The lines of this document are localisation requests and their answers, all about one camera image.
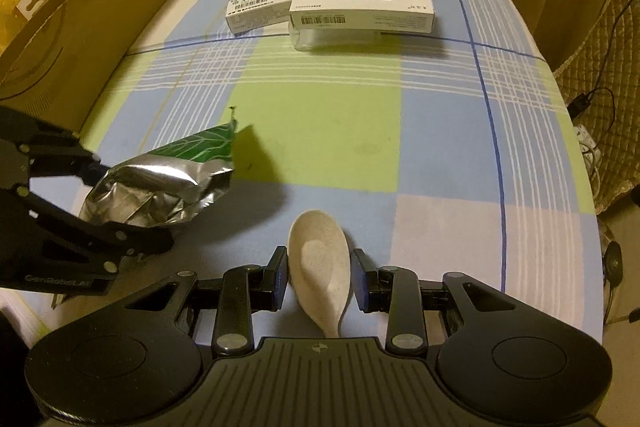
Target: small white box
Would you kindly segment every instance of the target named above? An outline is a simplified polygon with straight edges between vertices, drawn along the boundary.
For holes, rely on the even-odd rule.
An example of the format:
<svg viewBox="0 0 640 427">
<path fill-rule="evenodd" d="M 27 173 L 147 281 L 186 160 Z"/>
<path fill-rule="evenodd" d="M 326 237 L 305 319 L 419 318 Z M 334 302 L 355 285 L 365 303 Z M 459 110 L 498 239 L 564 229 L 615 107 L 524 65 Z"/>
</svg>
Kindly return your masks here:
<svg viewBox="0 0 640 427">
<path fill-rule="evenodd" d="M 394 33 L 430 33 L 431 0 L 292 0 L 291 23 L 297 30 L 344 28 Z"/>
<path fill-rule="evenodd" d="M 233 0 L 226 5 L 226 23 L 232 33 L 289 20 L 291 0 Z"/>
</svg>

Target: beige spoon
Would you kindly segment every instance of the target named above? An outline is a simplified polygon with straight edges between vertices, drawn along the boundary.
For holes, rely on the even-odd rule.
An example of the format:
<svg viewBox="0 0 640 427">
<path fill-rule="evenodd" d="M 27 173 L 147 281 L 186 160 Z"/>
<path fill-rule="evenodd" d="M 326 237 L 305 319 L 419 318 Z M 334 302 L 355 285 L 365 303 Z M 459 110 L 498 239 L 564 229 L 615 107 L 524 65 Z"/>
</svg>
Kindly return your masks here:
<svg viewBox="0 0 640 427">
<path fill-rule="evenodd" d="M 291 226 L 287 252 L 291 285 L 300 306 L 326 338 L 337 338 L 351 286 L 344 232 L 322 210 L 308 210 Z"/>
</svg>

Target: barcode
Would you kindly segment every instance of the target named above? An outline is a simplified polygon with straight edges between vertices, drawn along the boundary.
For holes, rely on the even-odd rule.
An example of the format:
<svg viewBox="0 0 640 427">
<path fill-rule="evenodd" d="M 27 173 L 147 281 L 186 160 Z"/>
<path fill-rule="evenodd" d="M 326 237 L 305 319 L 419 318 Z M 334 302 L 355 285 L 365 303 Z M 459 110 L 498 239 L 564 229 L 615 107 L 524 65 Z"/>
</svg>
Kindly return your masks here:
<svg viewBox="0 0 640 427">
<path fill-rule="evenodd" d="M 261 4 L 263 2 L 267 2 L 267 0 L 253 0 L 253 1 L 247 1 L 247 2 L 243 2 L 242 4 L 239 4 L 238 6 L 234 6 L 235 10 L 239 10 L 242 8 L 248 8 L 249 6 L 255 6 L 256 4 Z"/>
<path fill-rule="evenodd" d="M 344 15 L 334 15 L 330 17 L 300 17 L 303 24 L 344 24 Z"/>
</svg>

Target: yellow plastic bag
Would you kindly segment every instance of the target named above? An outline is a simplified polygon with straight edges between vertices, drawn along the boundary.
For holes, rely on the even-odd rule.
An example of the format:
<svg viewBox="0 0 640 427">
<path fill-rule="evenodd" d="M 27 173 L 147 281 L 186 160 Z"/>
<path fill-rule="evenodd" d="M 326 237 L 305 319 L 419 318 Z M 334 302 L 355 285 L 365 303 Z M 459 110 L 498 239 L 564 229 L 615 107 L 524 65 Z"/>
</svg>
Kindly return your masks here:
<svg viewBox="0 0 640 427">
<path fill-rule="evenodd" d="M 20 0 L 0 0 L 0 53 L 4 52 L 18 32 L 27 23 L 27 19 L 16 6 Z"/>
</svg>

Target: table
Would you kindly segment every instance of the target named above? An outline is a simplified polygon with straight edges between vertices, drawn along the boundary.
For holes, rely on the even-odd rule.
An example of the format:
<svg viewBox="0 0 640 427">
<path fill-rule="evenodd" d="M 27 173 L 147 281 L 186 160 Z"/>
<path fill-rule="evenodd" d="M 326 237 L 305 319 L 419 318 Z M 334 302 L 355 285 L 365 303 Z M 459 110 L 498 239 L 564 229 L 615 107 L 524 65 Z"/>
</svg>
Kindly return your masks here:
<svg viewBox="0 0 640 427">
<path fill-rule="evenodd" d="M 236 106 L 231 190 L 178 230 L 170 253 L 125 260 L 106 297 L 52 311 L 50 296 L 2 291 L 29 343 L 172 272 L 206 279 L 264 264 L 309 208 L 332 214 L 379 266 L 431 280 L 463 271 L 601 340 L 589 181 L 552 73 L 510 0 L 433 0 L 431 35 L 384 36 L 376 53 L 297 52 L 285 23 L 235 37 L 228 1 L 169 0 L 83 139 L 116 164 L 228 121 Z M 86 193 L 63 179 L 33 190 L 76 212 Z M 257 338 L 321 336 L 291 289 L 254 327 Z M 343 335 L 383 328 L 351 299 Z"/>
</svg>

